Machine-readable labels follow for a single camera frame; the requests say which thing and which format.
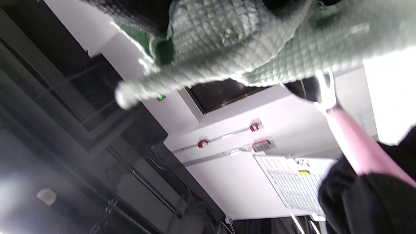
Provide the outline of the person's left hand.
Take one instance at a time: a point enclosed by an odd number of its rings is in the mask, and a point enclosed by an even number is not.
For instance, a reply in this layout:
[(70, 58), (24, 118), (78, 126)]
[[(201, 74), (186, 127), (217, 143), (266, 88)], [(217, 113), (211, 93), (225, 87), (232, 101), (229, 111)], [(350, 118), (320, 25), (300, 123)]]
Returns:
[(83, 0), (122, 26), (166, 37), (172, 0)]

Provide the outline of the person's right hand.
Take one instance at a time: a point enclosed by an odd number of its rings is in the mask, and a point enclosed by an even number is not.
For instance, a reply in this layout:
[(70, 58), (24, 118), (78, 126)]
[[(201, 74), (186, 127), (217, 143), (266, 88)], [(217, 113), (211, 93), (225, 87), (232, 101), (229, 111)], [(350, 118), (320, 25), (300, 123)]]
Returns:
[(318, 191), (329, 234), (414, 234), (416, 190), (389, 175), (358, 176), (343, 154)]

